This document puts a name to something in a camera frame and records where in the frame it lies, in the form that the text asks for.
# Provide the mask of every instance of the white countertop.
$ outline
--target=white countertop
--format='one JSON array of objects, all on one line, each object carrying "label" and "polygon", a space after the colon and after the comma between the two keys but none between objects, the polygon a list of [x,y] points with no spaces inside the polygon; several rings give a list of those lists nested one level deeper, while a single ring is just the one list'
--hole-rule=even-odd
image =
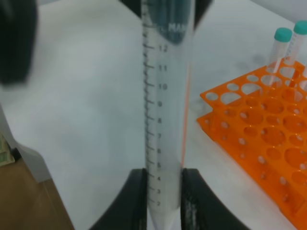
[{"label": "white countertop", "polygon": [[[293,26],[248,0],[216,0],[195,34],[185,167],[199,169],[255,230],[294,227],[200,129],[199,94],[265,65],[276,28]],[[41,6],[29,82],[0,92],[15,139],[43,156],[76,230],[91,227],[129,171],[144,167],[140,34],[140,20],[118,1]]]}]

